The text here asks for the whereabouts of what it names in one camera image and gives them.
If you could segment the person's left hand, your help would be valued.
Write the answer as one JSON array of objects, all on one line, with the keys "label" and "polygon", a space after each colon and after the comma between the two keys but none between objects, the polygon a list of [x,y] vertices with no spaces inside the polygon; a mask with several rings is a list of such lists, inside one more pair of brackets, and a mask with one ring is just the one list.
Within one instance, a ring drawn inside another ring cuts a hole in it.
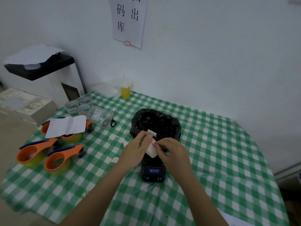
[{"label": "person's left hand", "polygon": [[133,140],[131,140],[123,149],[119,160],[117,162],[118,167],[120,167],[125,173],[129,172],[131,169],[136,167],[146,151],[141,150],[141,141],[146,136],[149,135],[146,131],[141,131]]}]

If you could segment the person's right hand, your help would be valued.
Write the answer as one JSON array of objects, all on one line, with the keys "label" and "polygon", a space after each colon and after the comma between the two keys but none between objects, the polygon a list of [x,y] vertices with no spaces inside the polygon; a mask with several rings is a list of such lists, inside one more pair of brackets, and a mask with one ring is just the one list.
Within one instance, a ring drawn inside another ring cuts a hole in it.
[{"label": "person's right hand", "polygon": [[167,171],[179,183],[186,183],[194,177],[187,149],[176,139],[163,138],[160,141],[165,159],[161,159]]}]

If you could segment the white label sticker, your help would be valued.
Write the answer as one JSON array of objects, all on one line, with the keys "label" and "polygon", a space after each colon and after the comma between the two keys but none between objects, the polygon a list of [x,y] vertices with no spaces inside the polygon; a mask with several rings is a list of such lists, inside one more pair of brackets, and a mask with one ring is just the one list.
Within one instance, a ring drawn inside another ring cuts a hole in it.
[{"label": "white label sticker", "polygon": [[156,143],[156,139],[155,137],[153,137],[151,144],[149,145],[149,148],[146,150],[146,154],[148,156],[150,156],[152,159],[155,158],[157,156],[156,153],[156,148],[155,148],[155,144]]}]

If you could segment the person's left forearm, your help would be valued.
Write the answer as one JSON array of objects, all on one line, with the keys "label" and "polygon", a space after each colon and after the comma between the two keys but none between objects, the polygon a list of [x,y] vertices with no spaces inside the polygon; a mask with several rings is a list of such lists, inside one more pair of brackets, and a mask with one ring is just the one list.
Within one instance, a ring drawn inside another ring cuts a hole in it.
[{"label": "person's left forearm", "polygon": [[132,168],[119,159],[57,226],[100,226],[122,179]]}]

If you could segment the person's right forearm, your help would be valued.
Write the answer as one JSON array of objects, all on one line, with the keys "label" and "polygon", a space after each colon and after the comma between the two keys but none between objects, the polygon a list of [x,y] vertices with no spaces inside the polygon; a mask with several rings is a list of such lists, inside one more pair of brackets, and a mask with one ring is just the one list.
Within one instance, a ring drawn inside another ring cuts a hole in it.
[{"label": "person's right forearm", "polygon": [[192,171],[172,176],[183,190],[196,226],[229,226]]}]

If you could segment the bin with black trash bag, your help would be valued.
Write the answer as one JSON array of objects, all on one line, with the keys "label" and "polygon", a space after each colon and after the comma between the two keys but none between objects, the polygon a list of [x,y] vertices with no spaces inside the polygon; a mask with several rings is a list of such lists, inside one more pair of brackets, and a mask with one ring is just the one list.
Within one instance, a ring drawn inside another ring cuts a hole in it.
[{"label": "bin with black trash bag", "polygon": [[130,133],[135,138],[141,131],[147,132],[148,129],[157,133],[156,141],[163,138],[178,140],[182,126],[177,118],[170,115],[153,109],[141,109],[132,118]]}]

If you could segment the black label printer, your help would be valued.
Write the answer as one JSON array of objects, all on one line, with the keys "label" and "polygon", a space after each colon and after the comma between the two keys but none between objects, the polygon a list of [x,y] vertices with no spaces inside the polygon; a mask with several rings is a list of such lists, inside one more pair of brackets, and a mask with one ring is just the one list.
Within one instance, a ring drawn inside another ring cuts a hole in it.
[{"label": "black label printer", "polygon": [[141,178],[144,182],[162,183],[166,179],[166,167],[159,156],[151,158],[145,153],[141,161]]}]

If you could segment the yellow drink cup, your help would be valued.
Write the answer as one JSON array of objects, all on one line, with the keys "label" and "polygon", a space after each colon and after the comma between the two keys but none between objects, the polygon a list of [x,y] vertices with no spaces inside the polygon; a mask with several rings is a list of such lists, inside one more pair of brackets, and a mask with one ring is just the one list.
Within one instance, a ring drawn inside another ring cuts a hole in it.
[{"label": "yellow drink cup", "polygon": [[121,97],[126,99],[130,97],[133,82],[123,74],[123,78],[119,81]]}]

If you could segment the clear plastic bag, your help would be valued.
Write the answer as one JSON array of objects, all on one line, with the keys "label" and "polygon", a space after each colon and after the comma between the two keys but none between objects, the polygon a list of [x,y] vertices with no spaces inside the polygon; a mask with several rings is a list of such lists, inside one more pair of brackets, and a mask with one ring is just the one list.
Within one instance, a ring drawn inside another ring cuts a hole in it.
[{"label": "clear plastic bag", "polygon": [[102,122],[104,119],[108,118],[112,110],[103,109],[97,106],[91,106],[87,117],[87,120],[92,121],[95,125],[102,128]]}]

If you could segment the green checkered tablecloth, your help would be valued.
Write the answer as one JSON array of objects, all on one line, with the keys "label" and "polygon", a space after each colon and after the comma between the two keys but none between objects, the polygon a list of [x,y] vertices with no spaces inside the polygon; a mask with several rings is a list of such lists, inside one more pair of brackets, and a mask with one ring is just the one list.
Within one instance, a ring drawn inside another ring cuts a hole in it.
[{"label": "green checkered tablecloth", "polygon": [[[177,118],[180,142],[189,151],[194,174],[220,211],[255,226],[289,226],[280,190],[265,158],[251,137],[233,120],[179,106],[136,92],[130,98],[87,94],[94,105],[115,110],[115,128],[94,125],[79,143],[86,151],[57,177],[44,163],[26,168],[14,163],[0,186],[0,195],[15,210],[37,213],[59,223],[113,167],[123,143],[129,142],[131,119],[141,108]],[[141,167],[122,180],[101,225],[194,225],[182,189],[166,173],[163,183],[141,179]]]}]

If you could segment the clear plastic container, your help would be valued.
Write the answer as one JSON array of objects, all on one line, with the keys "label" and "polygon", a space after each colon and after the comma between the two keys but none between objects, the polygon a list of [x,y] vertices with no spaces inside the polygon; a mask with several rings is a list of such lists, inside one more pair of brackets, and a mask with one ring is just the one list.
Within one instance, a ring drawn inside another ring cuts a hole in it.
[{"label": "clear plastic container", "polygon": [[120,88],[113,86],[110,83],[100,82],[92,86],[92,89],[106,98],[118,98],[121,96]]}]

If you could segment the orange tape dispenser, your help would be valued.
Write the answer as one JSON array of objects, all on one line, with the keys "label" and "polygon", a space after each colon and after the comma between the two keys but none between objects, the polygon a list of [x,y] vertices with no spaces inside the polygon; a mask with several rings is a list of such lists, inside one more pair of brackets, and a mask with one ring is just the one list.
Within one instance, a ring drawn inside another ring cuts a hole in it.
[{"label": "orange tape dispenser", "polygon": [[[50,120],[44,122],[41,126],[40,131],[44,135],[46,135],[47,129],[49,127],[49,121]],[[92,121],[89,121],[86,118],[85,132],[77,133],[77,134],[70,134],[70,135],[63,135],[63,136],[55,137],[55,138],[61,139],[63,142],[65,142],[67,144],[75,144],[75,143],[77,143],[81,140],[84,133],[91,133],[93,130],[94,130],[94,128],[93,128],[93,125],[92,125]]]},{"label": "orange tape dispenser", "polygon": [[86,154],[84,145],[59,148],[47,154],[44,170],[52,176],[59,176],[68,171],[73,159],[81,159]]},{"label": "orange tape dispenser", "polygon": [[25,144],[19,148],[16,156],[17,163],[23,167],[35,167],[47,156],[47,152],[60,146],[57,138],[40,140]]}]

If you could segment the folded white paper sheet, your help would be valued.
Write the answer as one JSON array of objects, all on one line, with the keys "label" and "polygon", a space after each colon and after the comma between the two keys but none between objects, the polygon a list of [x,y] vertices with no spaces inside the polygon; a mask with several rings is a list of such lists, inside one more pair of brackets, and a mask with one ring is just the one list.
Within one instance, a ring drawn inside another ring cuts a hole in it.
[{"label": "folded white paper sheet", "polygon": [[83,133],[85,132],[86,120],[87,117],[85,115],[51,119],[45,138],[50,139],[63,135]]}]

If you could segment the black and white cabinet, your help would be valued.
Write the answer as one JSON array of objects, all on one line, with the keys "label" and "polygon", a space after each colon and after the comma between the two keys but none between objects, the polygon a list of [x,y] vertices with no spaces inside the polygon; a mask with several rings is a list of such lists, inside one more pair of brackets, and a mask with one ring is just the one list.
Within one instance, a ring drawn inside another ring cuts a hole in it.
[{"label": "black and white cabinet", "polygon": [[54,101],[57,108],[87,93],[75,58],[66,52],[52,55],[40,67],[28,70],[21,64],[3,64],[14,83],[7,86]]}]

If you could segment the white foam box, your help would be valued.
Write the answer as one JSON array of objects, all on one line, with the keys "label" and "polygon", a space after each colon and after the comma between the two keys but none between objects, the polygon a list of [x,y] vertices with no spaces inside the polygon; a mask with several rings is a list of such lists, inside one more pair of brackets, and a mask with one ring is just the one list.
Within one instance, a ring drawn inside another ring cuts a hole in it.
[{"label": "white foam box", "polygon": [[57,111],[55,102],[14,88],[0,89],[0,115],[41,125]]}]

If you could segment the black handled scissors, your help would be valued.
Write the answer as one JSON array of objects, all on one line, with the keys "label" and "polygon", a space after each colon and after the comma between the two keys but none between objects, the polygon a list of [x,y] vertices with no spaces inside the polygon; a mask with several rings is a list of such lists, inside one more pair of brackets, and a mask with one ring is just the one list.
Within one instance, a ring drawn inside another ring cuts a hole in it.
[{"label": "black handled scissors", "polygon": [[115,112],[116,112],[116,110],[112,110],[109,117],[103,120],[103,122],[101,124],[102,128],[107,128],[109,126],[113,128],[116,126],[116,121],[114,120]]}]

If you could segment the white paper wall sign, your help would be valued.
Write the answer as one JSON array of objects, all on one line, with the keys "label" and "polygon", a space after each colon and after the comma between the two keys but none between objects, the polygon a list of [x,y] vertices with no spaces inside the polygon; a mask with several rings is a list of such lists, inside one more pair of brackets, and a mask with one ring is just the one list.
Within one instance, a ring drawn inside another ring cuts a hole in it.
[{"label": "white paper wall sign", "polygon": [[141,48],[148,0],[109,0],[113,39]]}]

